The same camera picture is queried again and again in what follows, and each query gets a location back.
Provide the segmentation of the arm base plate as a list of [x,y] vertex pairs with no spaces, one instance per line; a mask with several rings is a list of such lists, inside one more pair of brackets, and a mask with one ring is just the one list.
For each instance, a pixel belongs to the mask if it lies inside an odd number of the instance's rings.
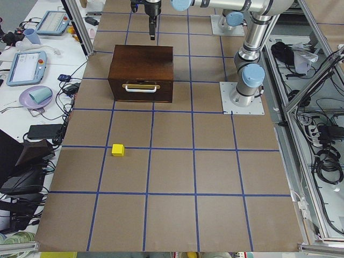
[[249,97],[237,92],[236,82],[220,82],[223,114],[264,115],[264,108],[259,91]]
[[243,37],[245,35],[242,25],[229,26],[223,15],[210,15],[212,34],[219,36]]

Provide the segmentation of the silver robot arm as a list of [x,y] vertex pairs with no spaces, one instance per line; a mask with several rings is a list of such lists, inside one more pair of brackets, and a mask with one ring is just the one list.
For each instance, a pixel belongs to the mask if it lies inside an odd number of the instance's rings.
[[248,11],[251,22],[242,47],[234,57],[238,73],[236,88],[230,93],[230,100],[236,106],[247,107],[255,98],[258,87],[265,78],[264,69],[258,64],[261,49],[274,28],[279,15],[286,11],[293,1],[171,1],[177,11],[191,6],[200,8],[222,8],[224,10]]

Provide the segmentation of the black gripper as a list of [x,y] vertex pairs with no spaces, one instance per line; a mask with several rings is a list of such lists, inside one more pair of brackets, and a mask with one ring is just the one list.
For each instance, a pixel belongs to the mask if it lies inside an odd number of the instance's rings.
[[150,40],[155,40],[156,17],[161,13],[161,0],[144,0],[145,13],[149,15]]

